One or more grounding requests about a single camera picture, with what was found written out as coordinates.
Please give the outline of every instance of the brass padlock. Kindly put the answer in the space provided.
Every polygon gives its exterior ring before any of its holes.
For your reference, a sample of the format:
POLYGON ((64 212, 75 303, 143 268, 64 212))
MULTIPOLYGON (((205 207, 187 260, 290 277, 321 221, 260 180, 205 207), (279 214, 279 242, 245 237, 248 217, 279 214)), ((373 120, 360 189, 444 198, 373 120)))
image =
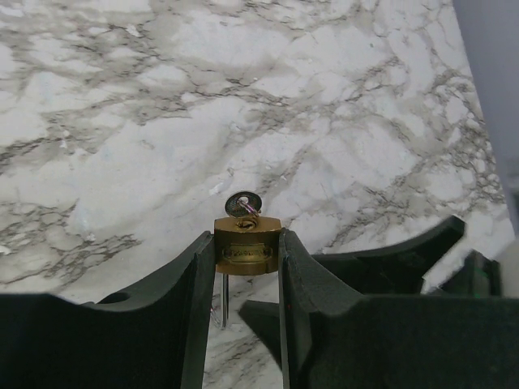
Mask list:
POLYGON ((261 198, 238 192, 225 204, 229 217, 214 221, 217 271, 258 276, 278 269, 281 221, 260 216, 261 198))

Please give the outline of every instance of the gold padlock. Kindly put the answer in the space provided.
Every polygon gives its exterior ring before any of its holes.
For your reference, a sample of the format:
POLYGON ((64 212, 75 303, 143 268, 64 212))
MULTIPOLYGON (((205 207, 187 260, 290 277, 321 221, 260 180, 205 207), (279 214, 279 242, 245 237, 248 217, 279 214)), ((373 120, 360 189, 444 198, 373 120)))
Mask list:
POLYGON ((277 271, 281 221, 260 216, 261 198, 238 192, 225 204, 229 217, 214 222, 217 271, 259 276, 277 271))

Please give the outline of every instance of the white marble table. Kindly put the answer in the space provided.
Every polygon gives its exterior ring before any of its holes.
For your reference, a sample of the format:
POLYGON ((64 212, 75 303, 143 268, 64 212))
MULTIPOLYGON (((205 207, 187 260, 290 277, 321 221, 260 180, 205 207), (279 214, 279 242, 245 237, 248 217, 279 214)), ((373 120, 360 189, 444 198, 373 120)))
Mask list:
MULTIPOLYGON (((238 190, 313 252, 450 214, 513 239, 450 1, 0 0, 0 291, 96 301, 174 258, 238 190)), ((235 315, 207 388, 281 387, 235 315)))

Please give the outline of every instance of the blurred black object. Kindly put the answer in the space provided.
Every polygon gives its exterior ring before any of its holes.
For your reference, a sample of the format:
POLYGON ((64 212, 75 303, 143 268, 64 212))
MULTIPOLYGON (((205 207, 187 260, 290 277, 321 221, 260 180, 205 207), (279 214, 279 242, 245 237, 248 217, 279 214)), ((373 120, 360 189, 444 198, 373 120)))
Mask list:
MULTIPOLYGON (((439 288, 423 275, 464 233, 451 217, 379 250, 311 256, 281 234, 280 304, 240 315, 284 388, 519 387, 519 303, 473 252, 439 288)), ((177 259, 98 304, 0 295, 0 388, 201 388, 215 256, 204 233, 177 259)))

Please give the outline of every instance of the marble countertop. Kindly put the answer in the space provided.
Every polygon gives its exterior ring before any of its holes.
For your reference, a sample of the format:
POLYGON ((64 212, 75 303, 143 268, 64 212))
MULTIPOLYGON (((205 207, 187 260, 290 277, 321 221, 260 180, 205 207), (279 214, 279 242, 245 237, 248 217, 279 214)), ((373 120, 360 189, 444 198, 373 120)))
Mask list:
MULTIPOLYGON (((310 252, 513 239, 449 0, 0 0, 0 291, 98 301, 253 190, 310 252)), ((281 387, 231 277, 205 387, 281 387)))

